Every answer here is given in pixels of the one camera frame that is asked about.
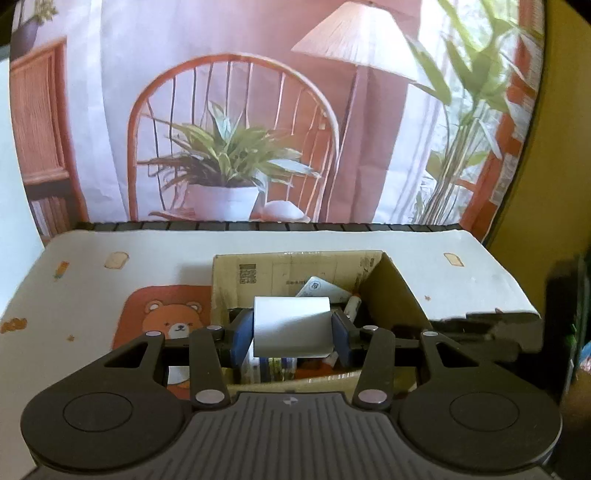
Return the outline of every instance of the green plant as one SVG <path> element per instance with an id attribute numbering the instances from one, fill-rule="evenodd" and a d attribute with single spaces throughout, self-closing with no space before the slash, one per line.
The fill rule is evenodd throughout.
<path id="1" fill-rule="evenodd" d="M 163 185 L 163 190 L 186 182 L 212 187 L 256 186 L 266 192 L 268 181 L 290 185 L 291 177 L 320 174 L 299 162 L 301 152 L 286 147 L 290 135 L 262 127 L 244 128 L 240 118 L 232 125 L 230 118 L 216 103 L 209 102 L 213 133 L 193 124 L 175 124 L 154 119 L 179 132 L 172 142 L 183 150 L 166 157 L 139 161 L 155 165 L 158 170 L 173 169 L 175 177 Z"/>
<path id="2" fill-rule="evenodd" d="M 57 8 L 53 0 L 35 0 L 35 9 L 33 18 L 37 20 L 39 25 L 43 25 L 47 21 L 53 20 L 53 16 L 57 15 Z"/>
<path id="3" fill-rule="evenodd" d="M 489 24 L 488 41 L 484 46 L 473 38 L 448 0 L 437 0 L 450 19 L 456 35 L 444 39 L 449 62 L 462 84 L 460 104 L 453 102 L 444 74 L 423 45 L 411 38 L 408 44 L 423 68 L 431 87 L 415 85 L 443 104 L 446 121 L 446 145 L 443 151 L 432 151 L 427 172 L 437 180 L 429 200 L 421 209 L 421 223 L 443 223 L 456 182 L 466 168 L 483 162 L 492 152 L 502 159 L 502 152 L 486 123 L 494 112 L 511 113 L 505 96 L 511 75 L 524 75 L 503 53 L 504 41 L 514 34 L 528 34 L 514 23 L 499 18 L 491 0 L 480 0 Z M 457 112 L 457 123 L 450 121 Z"/>

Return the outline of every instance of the chair back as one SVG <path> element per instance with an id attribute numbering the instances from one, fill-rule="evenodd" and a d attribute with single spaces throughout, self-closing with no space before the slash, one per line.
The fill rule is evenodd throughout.
<path id="1" fill-rule="evenodd" d="M 232 122 L 290 134 L 289 146 L 302 152 L 301 163 L 320 175 L 293 176 L 291 184 L 269 183 L 265 202 L 288 200 L 318 221 L 329 175 L 336 167 L 339 126 L 330 104 L 308 78 L 275 60 L 250 54 L 198 57 L 159 75 L 140 94 L 129 117 L 128 188 L 131 220 L 157 215 L 190 218 L 186 186 L 163 189 L 178 171 L 138 165 L 139 161 L 180 152 L 170 123 L 191 123 L 212 131 L 208 103 L 219 104 Z M 138 192 L 142 205 L 138 208 Z"/>

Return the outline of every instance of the printed backdrop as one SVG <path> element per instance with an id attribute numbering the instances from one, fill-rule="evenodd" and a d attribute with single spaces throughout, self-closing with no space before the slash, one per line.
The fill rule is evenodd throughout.
<path id="1" fill-rule="evenodd" d="M 18 159 L 77 221 L 460 222 L 515 174 L 541 0 L 22 0 Z"/>

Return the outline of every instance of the cardboard box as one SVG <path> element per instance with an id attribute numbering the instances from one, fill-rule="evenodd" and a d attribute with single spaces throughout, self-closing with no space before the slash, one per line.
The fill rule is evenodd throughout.
<path id="1" fill-rule="evenodd" d="M 375 325 L 431 327 L 392 260 L 379 250 L 217 255 L 211 323 L 227 325 L 228 309 L 250 308 L 256 296 L 295 296 L 312 276 L 359 292 Z"/>

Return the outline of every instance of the barcode label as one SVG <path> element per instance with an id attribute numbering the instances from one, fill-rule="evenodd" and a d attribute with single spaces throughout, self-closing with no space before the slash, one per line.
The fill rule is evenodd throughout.
<path id="1" fill-rule="evenodd" d="M 239 268 L 239 281 L 243 283 L 256 283 L 256 264 L 241 264 Z"/>

